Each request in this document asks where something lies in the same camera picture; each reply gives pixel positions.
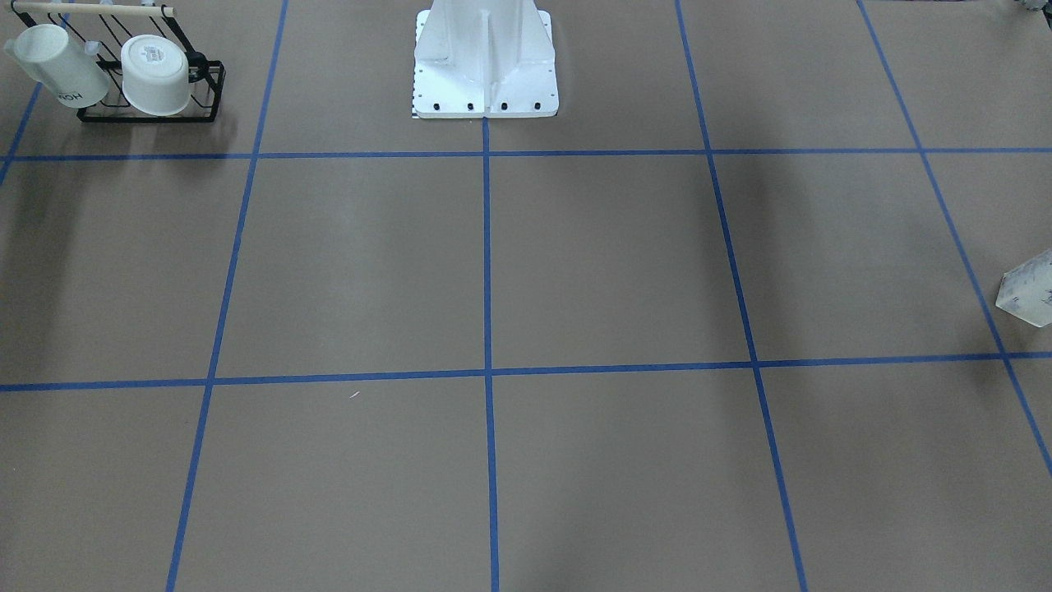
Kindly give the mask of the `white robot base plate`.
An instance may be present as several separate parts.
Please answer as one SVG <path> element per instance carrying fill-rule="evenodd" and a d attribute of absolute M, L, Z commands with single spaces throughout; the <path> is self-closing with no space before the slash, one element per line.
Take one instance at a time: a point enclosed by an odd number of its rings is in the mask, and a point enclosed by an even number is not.
<path fill-rule="evenodd" d="M 411 113 L 549 118 L 560 109 L 549 12 L 533 1 L 434 1 L 414 19 Z"/>

